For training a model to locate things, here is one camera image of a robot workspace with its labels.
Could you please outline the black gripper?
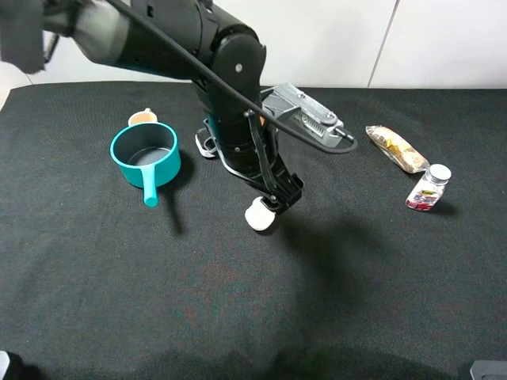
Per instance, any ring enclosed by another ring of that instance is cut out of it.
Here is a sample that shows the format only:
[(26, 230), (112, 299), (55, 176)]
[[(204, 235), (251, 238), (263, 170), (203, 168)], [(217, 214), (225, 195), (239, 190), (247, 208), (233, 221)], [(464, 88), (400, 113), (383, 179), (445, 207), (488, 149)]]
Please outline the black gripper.
[(259, 141), (265, 150), (268, 165), (261, 165), (250, 120), (244, 116), (232, 121), (216, 119), (210, 112), (204, 121), (226, 170), (262, 194), (261, 204), (277, 215), (298, 202), (303, 182), (290, 173), (278, 150), (278, 132), (270, 125), (258, 125)]

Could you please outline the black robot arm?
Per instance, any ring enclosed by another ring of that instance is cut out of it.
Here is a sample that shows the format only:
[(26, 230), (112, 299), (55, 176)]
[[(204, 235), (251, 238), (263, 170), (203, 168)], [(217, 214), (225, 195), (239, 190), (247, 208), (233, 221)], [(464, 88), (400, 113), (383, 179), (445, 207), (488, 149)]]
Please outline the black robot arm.
[(263, 109), (266, 49), (257, 33), (211, 1), (4, 1), (1, 59), (26, 74), (51, 60), (44, 34), (72, 39), (91, 62), (190, 81), (224, 166), (281, 214), (302, 181), (278, 151), (283, 124)]

